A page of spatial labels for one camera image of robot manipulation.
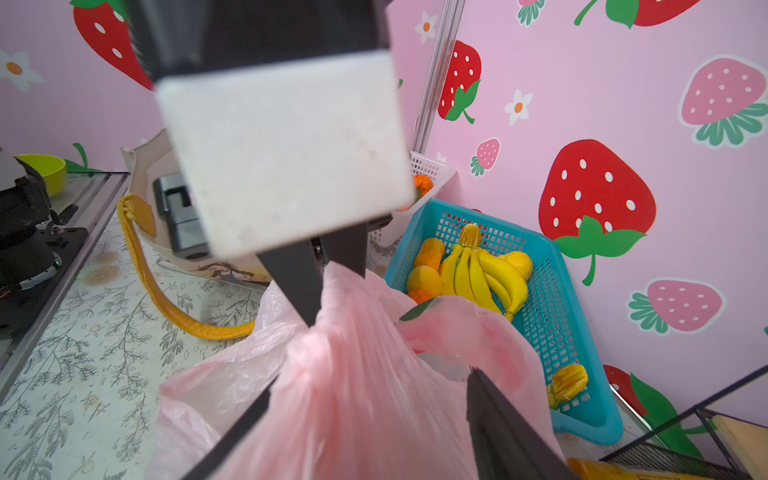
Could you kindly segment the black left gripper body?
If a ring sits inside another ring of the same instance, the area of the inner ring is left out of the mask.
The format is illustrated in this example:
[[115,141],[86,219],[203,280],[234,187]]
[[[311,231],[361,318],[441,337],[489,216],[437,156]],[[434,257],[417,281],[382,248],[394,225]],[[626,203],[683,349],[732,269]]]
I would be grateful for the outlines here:
[[173,255],[183,260],[209,258],[208,243],[183,175],[159,177],[153,182],[153,193]]

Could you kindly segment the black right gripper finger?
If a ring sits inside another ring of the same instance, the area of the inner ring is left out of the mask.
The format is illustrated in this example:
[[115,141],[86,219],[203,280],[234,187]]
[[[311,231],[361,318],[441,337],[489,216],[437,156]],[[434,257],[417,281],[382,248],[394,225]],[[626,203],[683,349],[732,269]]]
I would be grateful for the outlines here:
[[216,473],[237,445],[265,415],[270,403],[270,389],[275,382],[276,379],[267,385],[216,445],[185,474],[183,480],[206,480]]
[[481,479],[577,477],[478,368],[472,369],[468,377],[467,420]]
[[310,240],[302,240],[258,254],[280,290],[312,327],[321,308],[322,279]]
[[365,276],[368,242],[366,223],[352,225],[320,237],[325,263],[336,262]]

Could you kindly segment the white canvas tote bag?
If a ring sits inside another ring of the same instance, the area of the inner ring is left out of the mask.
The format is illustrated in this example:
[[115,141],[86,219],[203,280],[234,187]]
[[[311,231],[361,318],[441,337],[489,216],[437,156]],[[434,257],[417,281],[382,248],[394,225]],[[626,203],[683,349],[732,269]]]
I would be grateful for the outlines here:
[[254,254],[225,258],[211,253],[166,130],[138,147],[123,148],[121,153],[132,177],[128,192],[118,201],[118,219],[138,278],[155,307],[170,323],[200,339],[232,340],[250,335],[253,322],[209,325],[177,307],[155,279],[142,244],[147,243],[181,272],[209,279],[259,286],[272,280],[267,269]]

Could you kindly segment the pink plastic grocery bag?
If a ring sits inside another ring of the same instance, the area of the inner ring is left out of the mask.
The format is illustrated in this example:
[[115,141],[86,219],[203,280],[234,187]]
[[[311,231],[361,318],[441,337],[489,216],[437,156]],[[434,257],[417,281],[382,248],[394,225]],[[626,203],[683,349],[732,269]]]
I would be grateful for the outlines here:
[[503,315],[458,296],[419,305],[330,264],[313,326],[271,284],[251,335],[162,384],[145,475],[183,477],[268,393],[214,478],[474,479],[474,373],[532,428],[526,447],[563,464],[542,364]]

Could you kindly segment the small yellow toy lemon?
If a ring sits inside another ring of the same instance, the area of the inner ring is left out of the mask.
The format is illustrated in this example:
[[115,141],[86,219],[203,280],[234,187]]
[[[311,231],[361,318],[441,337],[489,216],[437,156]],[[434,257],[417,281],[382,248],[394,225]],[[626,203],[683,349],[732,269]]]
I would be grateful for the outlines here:
[[406,289],[408,293],[422,291],[439,296],[442,293],[441,275],[430,266],[416,266],[407,278]]

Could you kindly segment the orange toy papaya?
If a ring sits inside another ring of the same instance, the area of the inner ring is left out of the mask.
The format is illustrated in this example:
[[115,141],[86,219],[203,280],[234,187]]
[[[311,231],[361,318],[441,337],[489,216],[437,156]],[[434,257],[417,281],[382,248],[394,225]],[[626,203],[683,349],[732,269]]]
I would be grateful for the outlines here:
[[445,244],[439,238],[427,238],[413,261],[413,267],[429,267],[438,270],[445,255]]

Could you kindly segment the yellow snack packets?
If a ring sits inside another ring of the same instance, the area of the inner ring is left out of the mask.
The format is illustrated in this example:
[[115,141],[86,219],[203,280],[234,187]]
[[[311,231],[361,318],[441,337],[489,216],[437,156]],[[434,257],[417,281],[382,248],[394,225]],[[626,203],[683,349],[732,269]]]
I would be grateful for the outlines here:
[[709,480],[708,477],[637,470],[602,461],[576,458],[568,459],[567,465],[576,475],[585,480]]

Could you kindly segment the teal plastic basket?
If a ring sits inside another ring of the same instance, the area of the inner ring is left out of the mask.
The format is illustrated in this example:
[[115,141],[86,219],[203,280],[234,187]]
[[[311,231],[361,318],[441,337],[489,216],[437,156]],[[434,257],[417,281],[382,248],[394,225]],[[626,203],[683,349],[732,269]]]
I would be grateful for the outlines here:
[[436,237],[451,248],[469,223],[480,227],[482,247],[491,254],[520,250],[533,261],[529,298],[512,325],[538,353],[546,379],[550,381],[569,364],[579,363],[586,369],[586,389],[551,413],[554,430],[596,444],[618,443],[624,433],[619,408],[565,261],[553,241],[521,226],[432,199],[412,217],[387,269],[387,284],[404,291],[422,242]]

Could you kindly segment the toy orange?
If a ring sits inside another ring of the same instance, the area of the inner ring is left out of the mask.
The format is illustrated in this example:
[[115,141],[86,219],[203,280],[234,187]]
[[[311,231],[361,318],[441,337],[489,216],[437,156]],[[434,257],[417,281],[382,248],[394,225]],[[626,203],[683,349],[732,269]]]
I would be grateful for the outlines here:
[[417,304],[423,304],[436,297],[436,295],[427,290],[415,290],[408,293],[408,297],[414,300]]

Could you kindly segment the orange toy pepper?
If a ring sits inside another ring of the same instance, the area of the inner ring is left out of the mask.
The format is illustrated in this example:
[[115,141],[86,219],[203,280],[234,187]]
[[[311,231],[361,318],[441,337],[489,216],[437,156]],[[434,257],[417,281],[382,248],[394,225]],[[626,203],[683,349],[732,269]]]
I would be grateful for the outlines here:
[[414,175],[413,181],[418,199],[423,198],[434,187],[433,180],[427,175]]

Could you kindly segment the white plastic basket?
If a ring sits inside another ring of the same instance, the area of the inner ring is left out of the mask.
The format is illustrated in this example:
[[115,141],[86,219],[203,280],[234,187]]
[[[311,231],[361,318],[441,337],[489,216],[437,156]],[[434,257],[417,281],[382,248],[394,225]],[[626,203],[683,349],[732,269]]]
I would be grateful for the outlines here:
[[390,247],[406,231],[412,217],[436,196],[456,173],[443,162],[411,153],[411,173],[416,192],[415,202],[407,209],[393,211],[389,217],[369,225],[369,238],[381,247]]

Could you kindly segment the yellow toy banana bunch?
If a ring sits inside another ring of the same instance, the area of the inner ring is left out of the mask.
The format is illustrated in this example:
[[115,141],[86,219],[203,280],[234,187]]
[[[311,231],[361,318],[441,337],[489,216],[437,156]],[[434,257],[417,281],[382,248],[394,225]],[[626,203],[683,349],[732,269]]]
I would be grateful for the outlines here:
[[494,256],[484,246],[479,225],[462,228],[458,243],[439,264],[442,294],[465,298],[512,322],[528,300],[534,263],[523,252]]

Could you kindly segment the green bowl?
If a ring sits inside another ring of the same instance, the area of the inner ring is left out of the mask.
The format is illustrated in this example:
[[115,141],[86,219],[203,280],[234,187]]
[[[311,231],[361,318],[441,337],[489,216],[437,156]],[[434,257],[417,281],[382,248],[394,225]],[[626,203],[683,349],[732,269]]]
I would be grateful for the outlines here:
[[17,158],[41,175],[50,197],[61,193],[67,184],[67,165],[64,159],[46,154],[21,154]]

